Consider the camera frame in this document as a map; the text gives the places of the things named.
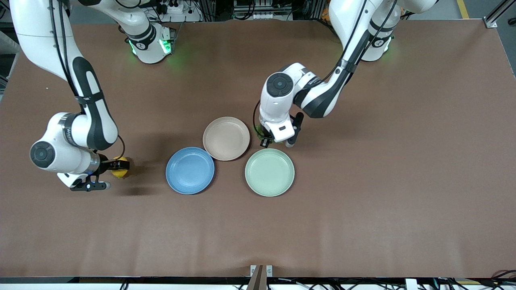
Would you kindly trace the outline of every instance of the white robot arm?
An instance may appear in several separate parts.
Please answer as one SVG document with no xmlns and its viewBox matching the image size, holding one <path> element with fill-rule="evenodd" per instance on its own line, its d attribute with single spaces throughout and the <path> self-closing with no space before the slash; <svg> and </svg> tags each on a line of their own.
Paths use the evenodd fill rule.
<svg viewBox="0 0 516 290">
<path fill-rule="evenodd" d="M 294 103 L 310 118 L 326 117 L 334 108 L 342 88 L 352 77 L 361 59 L 376 60 L 389 44 L 387 38 L 400 18 L 397 0 L 332 0 L 331 24 L 343 45 L 341 58 L 328 82 L 320 79 L 300 63 L 280 69 L 267 78 L 260 98 L 260 124 L 265 133 L 262 146 L 271 140 L 294 145 L 303 114 L 291 117 Z M 404 0 L 405 7 L 420 13 L 436 0 Z"/>
<path fill-rule="evenodd" d="M 141 9 L 124 8 L 116 0 L 80 2 L 113 17 L 134 42 L 133 49 L 143 62 L 154 63 L 170 53 L 166 53 L 162 43 L 169 39 L 170 30 L 151 25 Z M 10 5 L 16 34 L 27 58 L 66 80 L 81 107 L 80 113 L 61 112 L 50 119 L 43 137 L 31 147 L 31 160 L 37 167 L 57 173 L 72 190 L 107 189 L 108 183 L 98 182 L 99 175 L 110 169 L 128 169 L 129 164 L 107 160 L 97 153 L 115 143 L 118 129 L 93 67 L 75 44 L 66 15 L 68 0 L 11 0 Z"/>
</svg>

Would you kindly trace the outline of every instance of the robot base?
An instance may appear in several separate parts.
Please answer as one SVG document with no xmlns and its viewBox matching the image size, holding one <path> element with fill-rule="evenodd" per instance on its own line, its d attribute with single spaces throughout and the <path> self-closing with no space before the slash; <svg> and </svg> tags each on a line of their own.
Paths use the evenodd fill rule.
<svg viewBox="0 0 516 290">
<path fill-rule="evenodd" d="M 173 54 L 175 45 L 175 34 L 174 28 L 165 27 L 158 23 L 152 24 L 156 28 L 156 38 L 149 44 L 147 49 L 140 50 L 138 43 L 133 45 L 131 41 L 129 44 L 133 48 L 133 54 L 136 55 L 142 62 L 152 64 L 160 62 L 167 55 Z"/>
</svg>

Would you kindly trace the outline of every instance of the black cable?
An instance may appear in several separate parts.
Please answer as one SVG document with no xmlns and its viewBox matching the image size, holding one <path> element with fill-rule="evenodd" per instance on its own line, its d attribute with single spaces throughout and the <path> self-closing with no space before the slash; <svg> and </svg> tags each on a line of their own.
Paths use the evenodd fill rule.
<svg viewBox="0 0 516 290">
<path fill-rule="evenodd" d="M 253 111 L 253 128 L 254 128 L 254 131 L 261 138 L 264 138 L 264 139 L 267 139 L 267 140 L 274 140 L 274 138 L 264 136 L 263 134 L 258 132 L 258 129 L 256 128 L 256 123 L 254 122 L 254 120 L 256 119 L 256 109 L 258 109 L 259 105 L 260 105 L 260 101 L 258 100 L 258 103 L 256 103 L 256 106 L 254 107 L 254 111 Z"/>
<path fill-rule="evenodd" d="M 161 20 L 161 17 L 159 16 L 158 11 L 156 10 L 156 8 L 154 8 L 154 6 L 152 6 L 152 9 L 154 10 L 154 12 L 156 12 L 156 16 L 158 17 L 158 23 L 159 24 L 163 24 L 163 21 Z"/>
<path fill-rule="evenodd" d="M 120 160 L 120 158 L 122 158 L 125 154 L 125 142 L 124 142 L 124 139 L 122 139 L 122 137 L 120 137 L 120 135 L 117 136 L 118 139 L 120 139 L 120 141 L 122 142 L 122 154 L 120 154 L 117 158 L 115 159 L 111 159 L 111 160 L 106 160 L 106 161 L 102 161 L 102 163 L 110 163 L 110 162 L 113 162 L 113 161 L 117 161 L 117 160 Z"/>
<path fill-rule="evenodd" d="M 414 15 L 414 14 L 415 14 L 414 12 L 407 12 L 407 13 L 403 14 L 402 16 L 400 16 L 400 18 L 408 17 L 408 16 Z"/>
<path fill-rule="evenodd" d="M 66 70 L 66 66 L 63 62 L 63 58 L 61 56 L 61 49 L 59 48 L 59 41 L 57 39 L 57 29 L 56 29 L 56 20 L 55 20 L 55 17 L 54 17 L 54 3 L 53 3 L 53 0 L 49 0 L 49 7 L 50 7 L 50 20 L 52 22 L 52 31 L 53 31 L 53 34 L 54 34 L 54 43 L 56 45 L 56 50 L 57 50 L 57 56 L 59 57 L 59 62 L 61 63 L 61 68 L 63 69 L 63 73 L 66 77 L 66 80 L 68 82 L 68 85 L 70 86 L 70 88 L 72 89 L 73 93 L 75 95 L 77 95 L 77 92 L 75 90 L 75 87 L 72 83 L 72 80 L 70 78 L 70 75 L 68 74 L 68 71 Z"/>
<path fill-rule="evenodd" d="M 308 288 L 308 290 L 313 290 L 315 286 L 321 286 L 325 290 L 329 290 L 326 286 L 324 286 L 322 284 L 313 284 L 310 288 Z"/>
<path fill-rule="evenodd" d="M 141 4 L 141 0 L 138 0 L 138 4 L 136 4 L 136 6 L 133 6 L 133 7 L 125 6 L 124 4 L 120 3 L 118 0 L 115 0 L 115 2 L 118 3 L 118 5 L 122 6 L 123 8 L 127 8 L 127 9 L 136 8 L 136 7 L 140 6 L 140 4 Z"/>
<path fill-rule="evenodd" d="M 363 280 L 359 280 L 359 281 L 357 281 L 357 282 L 355 283 L 355 285 L 351 286 L 348 290 L 353 290 L 353 288 L 357 287 L 357 286 L 358 286 L 358 284 L 360 284 L 360 283 L 362 283 L 362 282 L 363 282 Z"/>
<path fill-rule="evenodd" d="M 297 8 L 296 10 L 291 10 L 291 12 L 287 15 L 287 20 L 288 20 L 288 18 L 290 17 L 290 15 L 291 15 L 292 13 L 294 13 L 294 12 L 298 11 L 298 10 L 299 10 L 299 9 L 301 9 L 301 8 L 302 8 L 302 7 L 299 7 L 299 8 Z"/>
<path fill-rule="evenodd" d="M 71 88 L 72 88 L 72 91 L 75 95 L 77 95 L 77 90 L 75 88 L 75 85 L 73 84 L 73 81 L 72 81 L 72 75 L 70 74 L 70 66 L 68 65 L 68 51 L 67 51 L 67 47 L 66 47 L 66 33 L 65 33 L 65 21 L 63 19 L 63 9 L 61 8 L 61 5 L 59 5 L 59 19 L 61 21 L 61 35 L 63 37 L 63 53 L 64 53 L 64 65 L 66 66 L 66 73 L 68 73 L 68 76 L 70 78 L 70 82 L 71 82 Z"/>
<path fill-rule="evenodd" d="M 505 272 L 503 272 L 503 273 L 501 273 L 499 275 L 491 277 L 491 279 L 498 279 L 498 278 L 501 278 L 501 277 L 503 277 L 503 276 L 505 276 L 507 274 L 511 274 L 511 273 L 515 273 L 515 272 L 516 272 L 516 270 L 505 271 Z"/>
<path fill-rule="evenodd" d="M 337 278 L 337 286 L 338 286 L 341 290 L 346 290 L 344 287 L 342 287 L 342 285 L 341 285 L 341 279 L 340 279 L 340 278 Z"/>
<path fill-rule="evenodd" d="M 125 279 L 125 281 L 120 286 L 120 290 L 127 290 L 127 288 L 129 288 L 129 280 Z"/>
<path fill-rule="evenodd" d="M 358 23 L 360 22 L 360 17 L 362 16 L 362 13 L 364 12 L 366 3 L 367 3 L 367 0 L 364 0 L 364 4 L 362 4 L 362 9 L 360 9 L 360 14 L 358 15 L 357 21 L 355 22 L 353 30 L 351 31 L 351 35 L 349 36 L 348 42 L 346 43 L 346 46 L 342 50 L 342 54 L 341 54 L 340 58 L 338 59 L 337 63 L 335 64 L 335 66 L 333 67 L 333 69 L 331 69 L 331 71 L 328 73 L 328 75 L 326 75 L 323 79 L 319 80 L 318 82 L 314 82 L 311 86 L 307 87 L 307 89 L 311 89 L 313 87 L 316 87 L 316 86 L 322 84 L 324 81 L 326 81 L 326 79 L 328 79 L 328 77 L 330 77 L 330 75 L 333 74 L 333 71 L 341 64 L 342 58 L 344 58 L 344 54 L 346 53 L 346 50 L 348 49 L 351 39 L 353 38 L 355 31 L 357 30 Z"/>
<path fill-rule="evenodd" d="M 454 284 L 457 284 L 459 285 L 459 287 L 461 287 L 463 290 L 469 290 L 468 288 L 462 286 L 462 284 L 460 284 L 459 282 L 457 282 L 457 280 L 455 280 L 455 278 L 448 278 L 449 280 L 451 280 Z"/>
<path fill-rule="evenodd" d="M 201 6 L 199 5 L 199 3 L 197 3 L 197 1 L 194 1 L 193 4 L 197 8 L 197 10 L 202 13 L 202 16 L 204 17 L 203 22 L 208 22 L 208 21 L 206 21 L 206 19 L 208 19 L 208 17 L 206 16 L 206 13 L 204 13 L 204 10 L 201 9 Z"/>
<path fill-rule="evenodd" d="M 365 47 L 364 51 L 362 52 L 362 55 L 360 56 L 360 58 L 362 58 L 362 56 L 365 54 L 365 52 L 367 51 L 367 49 L 371 46 L 371 44 L 373 43 L 373 41 L 376 39 L 376 37 L 378 36 L 378 34 L 380 33 L 380 31 L 382 30 L 382 28 L 385 26 L 385 24 L 387 23 L 387 20 L 389 20 L 389 17 L 391 16 L 392 14 L 392 11 L 394 10 L 394 7 L 396 7 L 396 3 L 398 2 L 398 0 L 394 0 L 394 2 L 392 3 L 392 7 L 391 9 L 389 10 L 388 14 L 387 14 L 387 17 L 385 17 L 385 20 L 383 20 L 382 22 L 382 25 L 380 25 L 380 28 L 378 29 L 378 31 L 376 31 L 375 33 L 375 36 L 373 36 L 372 40 L 369 42 L 369 44 Z"/>
<path fill-rule="evenodd" d="M 247 10 L 246 15 L 245 15 L 244 17 L 242 17 L 242 18 L 238 18 L 238 17 L 236 17 L 236 16 L 233 16 L 235 19 L 238 19 L 238 20 L 247 20 L 247 19 L 249 19 L 249 18 L 253 15 L 253 13 L 254 13 L 254 9 L 255 9 L 255 3 L 254 3 L 254 0 L 249 0 L 249 1 L 250 1 L 250 2 L 249 2 L 249 10 Z"/>
<path fill-rule="evenodd" d="M 500 288 L 500 289 L 502 289 L 502 290 L 505 290 L 505 289 L 502 287 L 502 285 L 503 285 L 503 284 L 504 284 L 503 282 L 502 282 L 502 283 L 498 283 L 498 284 L 497 284 L 496 286 L 494 286 L 491 290 L 496 290 L 497 288 Z"/>
<path fill-rule="evenodd" d="M 322 25 L 326 26 L 326 27 L 331 31 L 331 33 L 333 33 L 333 35 L 337 36 L 337 38 L 338 38 L 338 35 L 337 35 L 337 33 L 335 32 L 335 29 L 333 29 L 333 26 L 331 26 L 330 24 L 328 24 L 328 22 L 326 22 L 326 21 L 324 21 L 324 20 L 322 20 L 322 19 L 320 19 L 320 18 L 310 18 L 309 20 L 317 21 L 317 22 L 319 22 L 320 24 L 322 24 Z"/>
<path fill-rule="evenodd" d="M 370 283 L 373 283 L 373 284 L 380 285 L 380 286 L 382 286 L 382 287 L 384 287 L 384 286 L 383 286 L 383 284 L 385 284 L 385 285 L 389 285 L 389 286 L 392 286 L 392 287 L 396 286 L 396 287 L 398 287 L 398 288 L 397 288 L 397 290 L 398 290 L 398 289 L 401 289 L 401 288 L 402 288 L 402 289 L 405 289 L 405 288 L 406 288 L 406 287 L 405 287 L 405 286 L 403 286 L 403 285 L 387 283 L 387 282 L 383 282 L 383 281 L 381 281 L 381 280 L 379 280 L 379 279 L 374 279 L 374 278 L 362 278 L 362 280 L 361 280 L 361 281 L 363 281 L 363 282 L 370 282 Z"/>
</svg>

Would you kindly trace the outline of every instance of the brown tabletop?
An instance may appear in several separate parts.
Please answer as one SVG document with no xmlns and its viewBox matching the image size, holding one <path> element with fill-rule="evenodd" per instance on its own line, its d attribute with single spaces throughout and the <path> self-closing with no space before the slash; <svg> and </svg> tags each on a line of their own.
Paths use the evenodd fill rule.
<svg viewBox="0 0 516 290">
<path fill-rule="evenodd" d="M 341 44 L 314 22 L 185 24 L 175 54 L 145 65 L 116 25 L 75 26 L 127 144 L 132 175 L 70 192 L 28 158 L 49 118 L 78 105 L 21 57 L 0 104 L 1 276 L 490 277 L 516 265 L 516 82 L 480 20 L 401 22 L 324 119 L 305 118 L 292 188 L 254 194 L 247 159 L 215 161 L 210 187 L 174 192 L 165 166 L 205 127 L 249 128 L 267 76 L 299 61 L 319 76 Z M 115 156 L 117 143 L 107 151 Z"/>
</svg>

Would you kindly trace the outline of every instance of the cable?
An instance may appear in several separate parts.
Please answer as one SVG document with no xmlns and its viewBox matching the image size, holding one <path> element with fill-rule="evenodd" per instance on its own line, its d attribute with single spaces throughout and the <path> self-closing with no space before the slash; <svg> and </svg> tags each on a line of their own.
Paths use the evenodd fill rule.
<svg viewBox="0 0 516 290">
<path fill-rule="evenodd" d="M 200 13 L 202 13 L 202 16 L 204 17 L 203 22 L 210 22 L 210 21 L 206 21 L 206 19 L 208 19 L 208 17 L 207 17 L 207 16 L 206 16 L 206 14 L 204 13 L 204 10 L 203 10 L 203 9 L 201 9 L 201 7 L 200 7 L 199 3 L 197 3 L 197 1 L 194 1 L 194 2 L 193 2 L 193 4 L 194 4 L 194 5 L 195 5 L 195 7 L 197 8 L 197 10 L 198 10 Z"/>
<path fill-rule="evenodd" d="M 328 77 L 330 77 L 330 75 L 333 74 L 333 71 L 341 64 L 342 59 L 344 58 L 344 54 L 346 53 L 346 50 L 348 49 L 348 46 L 351 43 L 353 35 L 355 34 L 355 31 L 357 30 L 358 23 L 360 22 L 360 17 L 362 16 L 362 13 L 364 12 L 364 8 L 365 8 L 365 4 L 366 3 L 367 3 L 367 0 L 364 0 L 364 4 L 362 4 L 362 9 L 360 9 L 360 14 L 358 15 L 357 21 L 355 22 L 353 30 L 351 31 L 351 35 L 349 36 L 348 42 L 346 43 L 346 46 L 342 50 L 341 57 L 338 59 L 337 63 L 333 67 L 333 69 L 331 69 L 331 71 L 328 73 L 328 75 L 326 75 L 323 79 L 319 80 L 318 82 L 314 82 L 311 86 L 307 87 L 307 89 L 311 89 L 313 87 L 316 87 L 316 86 L 322 84 L 324 81 L 326 81 L 326 79 L 328 79 Z"/>
<path fill-rule="evenodd" d="M 3 10 L 4 10 L 4 13 L 2 13 L 2 16 L 0 16 L 0 19 L 2 19 L 2 18 L 4 18 L 5 11 L 7 11 L 7 9 L 5 9 L 4 7 L 0 7 L 0 8 L 3 8 Z"/>
<path fill-rule="evenodd" d="M 258 132 L 258 129 L 256 128 L 256 123 L 254 122 L 254 120 L 256 119 L 256 109 L 258 109 L 259 105 L 260 105 L 260 101 L 258 100 L 258 103 L 256 103 L 256 106 L 254 107 L 254 111 L 253 111 L 253 128 L 254 128 L 254 131 L 256 132 L 258 137 L 261 137 L 261 138 L 267 139 L 267 140 L 274 140 L 274 138 L 264 136 L 262 133 Z"/>
<path fill-rule="evenodd" d="M 125 154 L 125 142 L 124 142 L 124 139 L 122 139 L 122 137 L 120 137 L 120 135 L 118 135 L 117 137 L 118 137 L 118 139 L 120 139 L 120 141 L 122 141 L 122 154 L 120 154 L 115 159 L 102 161 L 102 163 L 110 163 L 110 162 L 113 162 L 113 161 L 117 161 L 117 160 L 120 160 L 120 158 L 122 158 L 124 156 L 124 154 Z"/>
<path fill-rule="evenodd" d="M 122 6 L 123 8 L 127 8 L 127 9 L 136 8 L 136 7 L 140 6 L 140 4 L 141 4 L 141 0 L 138 0 L 138 4 L 136 4 L 136 6 L 133 6 L 133 7 L 125 6 L 124 4 L 120 3 L 118 0 L 115 0 L 115 2 L 118 3 L 118 5 Z"/>
<path fill-rule="evenodd" d="M 389 19 L 389 17 L 391 16 L 392 14 L 392 11 L 394 10 L 394 7 L 396 7 L 396 3 L 398 2 L 398 0 L 394 0 L 394 2 L 392 3 L 392 7 L 391 9 L 389 10 L 389 13 L 387 14 L 387 17 L 385 17 L 385 20 L 383 20 L 382 22 L 382 25 L 380 25 L 380 28 L 378 29 L 378 31 L 376 31 L 375 33 L 375 36 L 373 36 L 372 38 L 372 41 L 369 42 L 369 44 L 365 47 L 364 51 L 362 52 L 362 55 L 360 56 L 360 58 L 362 58 L 362 56 L 365 54 L 365 52 L 367 51 L 367 49 L 371 46 L 371 44 L 373 43 L 373 40 L 376 39 L 376 37 L 378 36 L 378 34 L 380 33 L 380 30 L 382 30 L 382 28 L 385 26 L 385 24 L 387 23 L 387 20 Z"/>
<path fill-rule="evenodd" d="M 312 287 L 308 288 L 308 290 L 313 290 L 313 288 L 314 288 L 315 286 L 318 286 L 318 285 L 319 285 L 319 286 L 321 286 L 322 288 L 324 288 L 325 290 L 329 290 L 328 288 L 326 288 L 326 286 L 324 286 L 324 285 L 322 285 L 322 284 L 313 284 L 313 285 L 312 285 Z"/>
<path fill-rule="evenodd" d="M 453 283 L 457 284 L 460 288 L 462 288 L 463 290 L 469 290 L 467 289 L 466 287 L 462 286 L 459 282 L 457 282 L 457 280 L 455 280 L 455 278 L 448 278 L 450 281 L 452 281 Z"/>
<path fill-rule="evenodd" d="M 76 88 L 75 88 L 75 85 L 73 84 L 73 81 L 72 81 L 72 75 L 70 74 L 70 66 L 68 65 L 68 51 L 67 51 L 67 47 L 66 47 L 66 33 L 65 33 L 65 21 L 63 19 L 63 9 L 61 8 L 61 5 L 59 5 L 59 19 L 61 21 L 61 34 L 62 34 L 62 37 L 63 37 L 63 53 L 64 53 L 64 65 L 66 66 L 66 72 L 68 73 L 68 76 L 70 78 L 70 82 L 72 83 L 71 86 L 73 87 L 72 88 L 72 91 L 74 92 L 75 95 L 77 95 L 77 91 L 76 91 Z"/>
<path fill-rule="evenodd" d="M 402 16 L 400 16 L 400 18 L 409 17 L 409 16 L 414 15 L 414 14 L 415 14 L 414 12 L 407 12 L 407 13 L 403 14 Z"/>
<path fill-rule="evenodd" d="M 186 6 L 186 7 L 188 7 L 188 8 L 193 8 L 193 6 L 192 6 L 192 0 L 190 0 L 190 5 L 187 5 L 187 4 L 186 4 L 186 1 L 183 1 L 183 5 L 184 5 L 184 6 Z"/>
<path fill-rule="evenodd" d="M 159 16 L 158 11 L 156 10 L 156 8 L 154 8 L 154 6 L 152 6 L 152 9 L 154 10 L 154 12 L 156 12 L 156 17 L 158 17 L 159 24 L 163 24 L 163 21 L 161 20 L 161 17 Z"/>
<path fill-rule="evenodd" d="M 305 287 L 306 289 L 310 289 L 310 287 L 306 286 L 305 284 L 297 282 L 297 281 L 294 281 L 294 280 L 290 280 L 290 279 L 286 279 L 286 278 L 278 278 L 278 280 L 293 282 L 293 283 L 298 284 L 299 286 Z"/>
<path fill-rule="evenodd" d="M 129 288 L 129 279 L 125 279 L 122 285 L 120 286 L 120 290 L 127 290 Z"/>
<path fill-rule="evenodd" d="M 297 10 L 299 10 L 299 9 L 301 9 L 301 8 L 302 8 L 302 7 L 299 7 L 299 8 L 297 8 L 296 10 L 291 10 L 291 12 L 287 15 L 287 20 L 288 20 L 288 18 L 290 17 L 290 15 L 291 15 L 292 13 L 296 12 Z"/>
<path fill-rule="evenodd" d="M 326 22 L 326 21 L 324 21 L 324 20 L 322 20 L 320 18 L 310 18 L 309 20 L 315 20 L 315 21 L 319 22 L 320 24 L 326 26 L 333 33 L 333 35 L 337 36 L 337 38 L 338 38 L 338 35 L 335 32 L 335 29 L 333 29 L 333 26 L 328 24 L 328 22 Z"/>
<path fill-rule="evenodd" d="M 59 41 L 57 39 L 57 29 L 56 29 L 56 20 L 55 20 L 55 17 L 54 17 L 54 3 L 53 3 L 53 0 L 49 0 L 49 7 L 50 7 L 50 19 L 51 19 L 51 22 L 52 22 L 52 31 L 54 32 L 54 43 L 56 45 L 56 50 L 57 50 L 57 56 L 59 57 L 59 62 L 61 63 L 61 68 L 63 69 L 63 73 L 65 75 L 65 78 L 68 82 L 68 85 L 70 86 L 70 88 L 72 89 L 72 92 L 74 93 L 74 95 L 77 95 L 77 91 L 75 90 L 75 86 L 73 85 L 73 82 L 72 82 L 72 79 L 70 77 L 70 74 L 64 64 L 64 61 L 63 61 L 63 58 L 61 56 L 61 49 L 59 48 Z"/>
<path fill-rule="evenodd" d="M 254 9 L 255 9 L 255 3 L 254 3 L 254 0 L 249 0 L 249 10 L 247 11 L 246 15 L 242 18 L 238 18 L 236 16 L 233 16 L 235 19 L 238 19 L 238 20 L 247 20 L 249 19 L 253 13 L 254 13 Z"/>
<path fill-rule="evenodd" d="M 491 277 L 491 279 L 498 279 L 498 278 L 501 278 L 501 277 L 503 277 L 503 276 L 505 276 L 507 274 L 511 274 L 511 273 L 515 273 L 515 272 L 516 272 L 516 270 L 505 271 L 505 272 L 503 272 L 503 273 L 501 273 L 499 275 Z"/>
</svg>

